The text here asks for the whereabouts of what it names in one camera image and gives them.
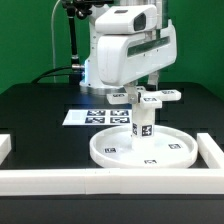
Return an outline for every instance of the white border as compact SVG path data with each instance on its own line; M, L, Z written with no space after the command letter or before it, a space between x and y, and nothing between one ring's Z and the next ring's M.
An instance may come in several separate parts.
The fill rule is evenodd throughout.
M208 134L197 141L210 169L2 170L0 196L224 194L222 150Z

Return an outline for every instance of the green backdrop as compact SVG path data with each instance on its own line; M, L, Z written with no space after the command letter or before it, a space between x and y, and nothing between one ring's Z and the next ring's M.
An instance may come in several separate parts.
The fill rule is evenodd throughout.
M52 68L50 20L56 0L0 0L0 92ZM224 99L224 1L169 0L178 57L161 81L201 83ZM57 66L70 64L66 13L55 17ZM81 61L88 56L88 21L77 21Z

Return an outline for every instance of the black table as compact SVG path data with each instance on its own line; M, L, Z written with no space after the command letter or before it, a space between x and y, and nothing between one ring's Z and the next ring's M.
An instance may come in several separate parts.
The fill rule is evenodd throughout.
M156 123L196 138L208 132L224 149L224 102L194 83L160 83L182 92L164 102ZM0 133L12 151L0 169L100 168L89 140L105 126L62 126L69 109L111 106L103 96L68 84L18 84L0 95ZM193 167L206 168L199 156ZM0 197L0 223L222 223L223 195L70 195Z

